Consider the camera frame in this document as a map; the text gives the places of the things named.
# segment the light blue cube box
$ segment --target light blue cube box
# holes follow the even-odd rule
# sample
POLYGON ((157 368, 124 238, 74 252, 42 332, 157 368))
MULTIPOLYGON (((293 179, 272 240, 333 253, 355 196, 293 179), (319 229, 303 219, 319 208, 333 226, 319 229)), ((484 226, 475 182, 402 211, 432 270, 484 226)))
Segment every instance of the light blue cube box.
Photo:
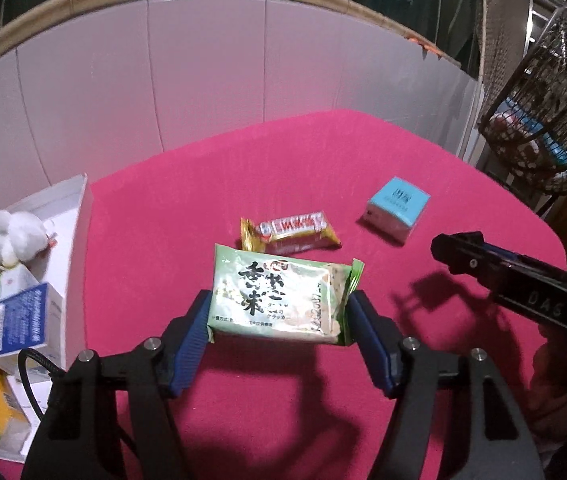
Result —
POLYGON ((377 229, 405 243, 428 199, 428 193, 395 177, 368 201, 363 217, 377 229))

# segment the blue box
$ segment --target blue box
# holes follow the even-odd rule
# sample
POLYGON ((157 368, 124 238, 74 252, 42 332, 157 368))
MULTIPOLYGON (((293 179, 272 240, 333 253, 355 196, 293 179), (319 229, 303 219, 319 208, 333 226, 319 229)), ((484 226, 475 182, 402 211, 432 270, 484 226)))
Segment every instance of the blue box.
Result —
POLYGON ((429 199, 430 195, 419 187, 395 177, 368 201, 363 217, 405 243, 429 199))
MULTIPOLYGON (((0 368, 19 377, 17 355, 34 348, 61 367, 62 298, 49 283, 27 288, 0 301, 0 368)), ((32 359, 26 361, 33 383, 48 380, 48 372, 32 359)))

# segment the white partition wall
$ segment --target white partition wall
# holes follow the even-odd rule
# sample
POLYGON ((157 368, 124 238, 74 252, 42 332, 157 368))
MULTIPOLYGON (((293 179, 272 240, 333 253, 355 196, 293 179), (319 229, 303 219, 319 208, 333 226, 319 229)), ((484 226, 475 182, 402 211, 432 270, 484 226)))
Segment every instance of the white partition wall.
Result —
POLYGON ((77 173, 94 181, 224 131, 333 108, 455 153, 475 85, 392 30, 298 2, 96 10, 0 58, 0 207, 77 173))

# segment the red and gold wrapper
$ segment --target red and gold wrapper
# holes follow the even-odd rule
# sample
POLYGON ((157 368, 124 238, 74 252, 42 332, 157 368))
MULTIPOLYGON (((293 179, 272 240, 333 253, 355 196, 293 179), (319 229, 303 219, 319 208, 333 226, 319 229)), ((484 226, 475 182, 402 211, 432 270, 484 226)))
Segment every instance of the red and gold wrapper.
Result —
POLYGON ((292 254, 340 245, 341 241, 322 212, 278 218, 259 225, 241 219, 241 247, 244 251, 292 254))

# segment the red object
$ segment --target red object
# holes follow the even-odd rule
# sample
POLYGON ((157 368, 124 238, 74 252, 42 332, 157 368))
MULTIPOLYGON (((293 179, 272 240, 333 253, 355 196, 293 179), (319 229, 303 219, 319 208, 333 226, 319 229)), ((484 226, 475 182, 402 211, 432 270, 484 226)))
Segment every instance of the red object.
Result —
MULTIPOLYGON (((92 192, 84 302, 88 347, 100 355, 129 351, 184 314, 212 286, 214 244, 234 246, 242 216, 322 210, 343 247, 303 258, 363 260, 361 288, 380 314, 438 350, 481 346, 520 393, 545 341, 537 325, 486 301, 469 276, 451 276, 430 243, 442 232, 481 230, 492 244, 566 266, 557 235, 486 175, 348 110, 195 142, 107 176, 92 192), (431 195, 403 247, 359 222, 393 176, 431 195)), ((356 346, 229 337, 206 349, 195 383, 172 402, 199 480, 364 480, 393 406, 372 386, 356 346)), ((125 396, 120 412, 130 430, 125 396)), ((445 422, 435 421, 422 480, 436 478, 445 422)), ((19 465, 0 467, 19 477, 19 465)), ((128 473, 141 478, 134 458, 128 473)))

